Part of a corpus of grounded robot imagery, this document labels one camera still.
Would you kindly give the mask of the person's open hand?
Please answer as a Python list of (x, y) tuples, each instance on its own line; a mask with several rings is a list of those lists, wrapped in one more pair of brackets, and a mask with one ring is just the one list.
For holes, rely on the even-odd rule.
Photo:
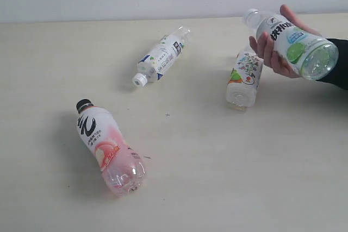
[(290, 77), (319, 80), (338, 61), (338, 47), (317, 32), (301, 26), (285, 5), (280, 13), (248, 10), (244, 24), (254, 29), (250, 46), (274, 72)]

